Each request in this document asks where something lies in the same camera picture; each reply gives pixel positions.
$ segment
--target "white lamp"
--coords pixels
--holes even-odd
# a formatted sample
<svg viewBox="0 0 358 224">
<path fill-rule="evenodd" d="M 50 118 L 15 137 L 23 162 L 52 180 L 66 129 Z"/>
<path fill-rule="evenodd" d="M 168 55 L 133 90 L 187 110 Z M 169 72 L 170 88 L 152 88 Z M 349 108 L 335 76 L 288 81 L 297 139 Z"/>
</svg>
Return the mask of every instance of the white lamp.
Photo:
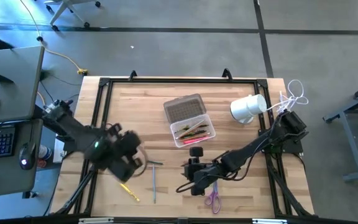
<svg viewBox="0 0 358 224">
<path fill-rule="evenodd" d="M 266 100 L 261 94 L 255 96 L 249 95 L 234 100 L 230 104 L 230 112 L 233 118 L 242 124 L 250 123 L 255 115 L 265 112 L 266 109 Z"/>
</svg>

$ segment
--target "black metal frame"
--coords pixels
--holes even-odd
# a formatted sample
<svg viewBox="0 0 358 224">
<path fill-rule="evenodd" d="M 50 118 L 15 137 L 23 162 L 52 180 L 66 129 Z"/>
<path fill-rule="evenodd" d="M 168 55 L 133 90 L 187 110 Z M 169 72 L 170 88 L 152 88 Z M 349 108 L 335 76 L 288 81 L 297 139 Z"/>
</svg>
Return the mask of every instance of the black metal frame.
<svg viewBox="0 0 358 224">
<path fill-rule="evenodd" d="M 97 118 L 99 115 L 99 108 L 100 108 L 100 104 L 101 104 L 101 96 L 102 96 L 104 87 L 107 86 L 108 89 L 107 89 L 106 101 L 104 103 L 103 116 L 102 116 L 102 120 L 101 120 L 101 127 L 103 128 L 106 126 L 108 112 L 109 112 L 109 106 L 110 106 L 110 101 L 111 101 L 111 95 L 112 95 L 112 88 L 113 88 L 114 83 L 239 83 L 239 84 L 252 84 L 254 86 L 255 94 L 260 94 L 260 89 L 263 90 L 263 94 L 265 95 L 267 107 L 271 107 L 271 105 L 272 105 L 270 102 L 269 87 L 267 85 L 266 79 L 237 79 L 236 80 L 236 79 L 233 79 L 230 71 L 226 68 L 223 71 L 223 75 L 222 75 L 223 78 L 167 78 L 167 77 L 165 77 L 165 78 L 157 78 L 157 77 L 156 78 L 141 78 L 141 77 L 135 78 L 135 77 L 137 77 L 137 74 L 135 71 L 132 71 L 129 78 L 126 78 L 126 77 L 100 78 L 91 125 L 96 126 Z M 269 120 L 270 125 L 272 125 L 273 121 L 274 121 L 274 116 L 273 116 L 273 113 L 271 110 L 268 111 L 268 120 Z M 267 130 L 266 125 L 265 125 L 265 117 L 263 114 L 259 114 L 259 124 L 260 124 L 259 133 L 262 133 Z M 285 174 L 284 174 L 281 154 L 276 154 L 276 157 L 277 157 L 278 174 L 283 179 L 283 182 L 285 184 L 287 184 L 285 182 Z M 268 163 L 269 161 L 272 161 L 272 157 L 269 153 L 265 153 L 265 159 L 266 159 L 266 163 Z M 87 175 L 88 166 L 89 166 L 89 161 L 85 160 L 83 163 L 82 171 L 81 171 L 80 182 Z M 89 216 L 91 215 L 91 211 L 92 211 L 93 199 L 94 199 L 94 194 L 95 194 L 95 190 L 96 190 L 97 175 L 98 174 L 95 173 L 95 175 L 93 176 L 93 178 L 91 180 L 89 194 L 88 194 L 88 200 L 86 203 L 86 208 L 84 210 L 84 213 Z M 277 217 L 279 215 L 283 215 L 283 213 L 281 212 L 281 209 L 280 209 L 279 203 L 278 203 L 278 196 L 277 196 L 275 180 L 269 172 L 268 172 L 268 178 L 269 178 L 269 184 L 270 184 L 270 191 L 272 194 L 273 210 L 274 210 L 275 217 Z M 74 214 L 80 212 L 81 202 L 82 202 L 82 195 L 80 195 L 78 200 L 76 201 Z M 287 215 L 292 215 L 291 205 L 285 196 L 284 196 L 284 202 L 285 202 L 285 211 L 286 211 L 285 213 Z M 153 221 L 169 220 L 169 218 L 135 218 L 135 217 L 134 218 L 129 218 L 129 217 L 119 218 L 119 217 L 115 217 L 114 221 L 117 222 L 118 219 L 120 219 L 120 220 L 122 219 L 122 221 L 131 221 L 131 222 L 134 222 L 134 221 L 138 222 L 140 219 L 148 221 L 148 222 L 151 220 L 153 220 Z M 190 219 L 192 221 L 201 222 L 201 223 L 202 222 L 204 222 L 204 223 L 214 222 L 215 223 L 218 221 L 218 219 L 215 219 L 215 218 L 201 218 L 201 219 L 200 218 L 196 218 L 196 219 L 190 218 Z M 225 218 L 222 221 L 227 222 L 229 220 L 234 221 L 234 222 L 238 222 L 238 221 L 248 222 L 250 219 L 247 219 L 247 218 L 245 218 L 245 219 L 244 218 L 226 219 Z"/>
</svg>

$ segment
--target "black clamp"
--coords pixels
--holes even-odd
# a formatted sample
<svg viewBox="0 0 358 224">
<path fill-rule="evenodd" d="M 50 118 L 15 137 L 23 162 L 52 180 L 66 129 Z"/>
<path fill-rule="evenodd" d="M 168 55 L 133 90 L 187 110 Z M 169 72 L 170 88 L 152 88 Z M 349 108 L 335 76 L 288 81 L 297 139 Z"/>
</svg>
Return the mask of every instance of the black clamp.
<svg viewBox="0 0 358 224">
<path fill-rule="evenodd" d="M 231 73 L 230 73 L 229 69 L 227 69 L 227 68 L 225 68 L 225 69 L 223 70 L 222 77 L 223 77 L 223 78 L 226 78 L 226 77 L 227 77 L 227 80 L 228 80 L 229 82 L 233 82 L 233 77 L 231 76 Z"/>
<path fill-rule="evenodd" d="M 137 76 L 137 74 L 136 74 L 136 71 L 133 70 L 133 71 L 131 72 L 131 75 L 130 75 L 129 78 L 128 78 L 128 81 L 131 82 L 131 81 L 134 79 L 135 76 Z"/>
</svg>

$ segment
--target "yellow cable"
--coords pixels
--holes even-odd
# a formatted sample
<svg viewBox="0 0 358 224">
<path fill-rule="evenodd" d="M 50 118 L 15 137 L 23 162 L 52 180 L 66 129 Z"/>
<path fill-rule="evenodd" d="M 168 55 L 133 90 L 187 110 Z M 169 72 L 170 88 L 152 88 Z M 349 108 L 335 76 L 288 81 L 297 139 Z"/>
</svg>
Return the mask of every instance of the yellow cable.
<svg viewBox="0 0 358 224">
<path fill-rule="evenodd" d="M 27 12 L 29 12 L 29 14 L 30 14 L 30 16 L 31 16 L 31 19 L 33 20 L 33 22 L 34 22 L 34 24 L 35 24 L 35 28 L 37 29 L 38 36 L 41 37 L 40 31 L 38 30 L 38 25 L 37 25 L 37 23 L 35 22 L 35 19 L 34 19 L 34 17 L 32 16 L 32 14 L 31 14 L 29 8 L 24 4 L 24 2 L 23 2 L 22 0 L 20 0 L 20 2 L 21 2 L 21 3 L 23 4 L 23 6 L 27 9 Z M 75 67 L 77 67 L 77 69 L 78 69 L 77 74 L 79 74 L 79 75 L 81 75 L 81 74 L 85 75 L 86 73 L 88 73 L 88 70 L 87 70 L 87 69 L 80 68 L 70 57 L 49 50 L 49 49 L 44 45 L 44 43 L 42 43 L 42 40 L 40 41 L 40 43 L 41 43 L 41 46 L 44 47 L 47 52 L 49 52 L 49 53 L 51 53 L 51 54 L 54 54 L 54 55 L 58 55 L 58 56 L 64 57 L 64 58 L 68 59 L 69 61 L 71 61 L 71 62 L 75 65 Z"/>
<path fill-rule="evenodd" d="M 44 97 L 41 95 L 40 92 L 37 91 L 37 94 L 41 97 L 41 100 L 42 100 L 42 104 L 45 105 L 45 99 Z"/>
</svg>

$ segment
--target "white cable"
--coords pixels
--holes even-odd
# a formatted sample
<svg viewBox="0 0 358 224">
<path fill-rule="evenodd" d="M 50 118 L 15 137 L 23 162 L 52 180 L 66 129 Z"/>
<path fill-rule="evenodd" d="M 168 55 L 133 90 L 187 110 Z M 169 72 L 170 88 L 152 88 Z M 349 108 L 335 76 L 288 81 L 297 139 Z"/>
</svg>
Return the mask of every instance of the white cable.
<svg viewBox="0 0 358 224">
<path fill-rule="evenodd" d="M 20 2 L 23 4 L 23 6 L 24 6 L 25 9 L 27 10 L 27 12 L 29 12 L 29 14 L 30 14 L 30 16 L 31 16 L 31 19 L 32 19 L 32 21 L 33 21 L 34 24 L 35 24 L 35 28 L 37 29 L 38 36 L 41 37 L 40 31 L 39 31 L 39 29 L 38 29 L 38 25 L 37 25 L 37 23 L 36 23 L 34 17 L 32 16 L 32 14 L 31 14 L 29 8 L 24 4 L 24 2 L 23 2 L 22 0 L 20 0 Z M 64 57 L 64 58 L 68 59 L 69 61 L 71 61 L 71 62 L 75 65 L 75 67 L 77 67 L 77 69 L 78 69 L 77 73 L 78 73 L 78 74 L 82 74 L 82 73 L 88 72 L 87 69 L 80 68 L 70 57 L 67 57 L 66 55 L 63 55 L 63 54 L 60 54 L 60 53 L 57 53 L 57 52 L 54 52 L 54 51 L 49 50 L 49 49 L 44 45 L 44 43 L 42 43 L 42 41 L 40 41 L 40 43 L 41 43 L 41 45 L 45 48 L 45 50 L 46 50 L 47 52 L 49 52 L 49 53 L 51 53 L 51 54 L 54 54 L 54 55 L 58 55 L 58 56 Z"/>
<path fill-rule="evenodd" d="M 291 89 L 290 89 L 290 85 L 291 85 L 291 83 L 293 83 L 293 82 L 298 82 L 298 83 L 301 85 L 301 87 L 302 87 L 302 93 L 301 93 L 300 96 L 295 96 L 295 95 L 292 93 L 292 91 L 291 91 Z M 305 93 L 305 91 L 304 91 L 304 89 L 303 89 L 303 85 L 302 85 L 302 82 L 301 82 L 301 81 L 299 81 L 299 80 L 291 80 L 291 81 L 289 82 L 288 86 L 287 86 L 287 89 L 288 89 L 288 92 L 290 92 L 291 96 L 288 98 L 288 97 L 284 96 L 284 95 L 282 94 L 282 92 L 280 91 L 280 102 L 274 104 L 273 106 L 271 106 L 271 107 L 268 108 L 267 110 L 271 110 L 271 109 L 273 109 L 274 107 L 280 105 L 280 106 L 277 108 L 277 112 L 278 112 L 278 113 L 282 113 L 282 112 L 284 112 L 284 110 L 291 111 L 291 108 L 293 107 L 293 105 L 295 105 L 295 103 L 296 103 L 296 104 L 299 104 L 299 105 L 307 105 L 307 104 L 309 103 L 309 99 L 307 99 L 305 96 L 303 96 L 303 94 Z"/>
</svg>

